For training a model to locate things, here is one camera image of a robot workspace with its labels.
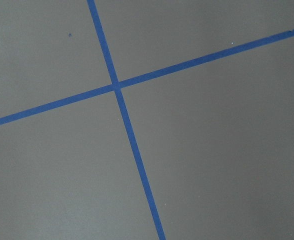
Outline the brown table mat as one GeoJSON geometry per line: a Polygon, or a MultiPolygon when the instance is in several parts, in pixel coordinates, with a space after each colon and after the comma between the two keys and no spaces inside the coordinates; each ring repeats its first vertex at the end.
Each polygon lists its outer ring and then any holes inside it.
{"type": "MultiPolygon", "coordinates": [[[[168,240],[294,240],[294,0],[95,0],[168,240]]],[[[156,240],[87,0],[0,0],[0,240],[156,240]]]]}

